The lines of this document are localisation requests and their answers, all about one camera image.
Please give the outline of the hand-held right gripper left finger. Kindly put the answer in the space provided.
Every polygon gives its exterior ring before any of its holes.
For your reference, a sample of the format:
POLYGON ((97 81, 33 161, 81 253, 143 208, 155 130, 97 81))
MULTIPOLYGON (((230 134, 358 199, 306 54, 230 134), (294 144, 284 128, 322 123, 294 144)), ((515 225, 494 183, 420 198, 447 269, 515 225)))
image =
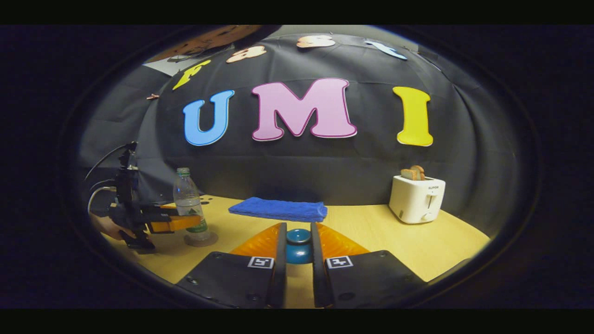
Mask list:
POLYGON ((287 284, 285 222, 234 252, 210 252, 176 286, 221 308, 282 308, 287 284))

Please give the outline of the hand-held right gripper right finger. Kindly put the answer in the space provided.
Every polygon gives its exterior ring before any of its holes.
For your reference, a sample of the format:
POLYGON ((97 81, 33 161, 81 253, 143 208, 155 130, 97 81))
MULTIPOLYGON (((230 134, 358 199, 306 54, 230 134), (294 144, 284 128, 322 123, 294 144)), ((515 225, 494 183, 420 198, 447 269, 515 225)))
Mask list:
POLYGON ((388 250, 368 251, 321 223, 310 233, 318 308, 402 307, 428 287, 388 250))

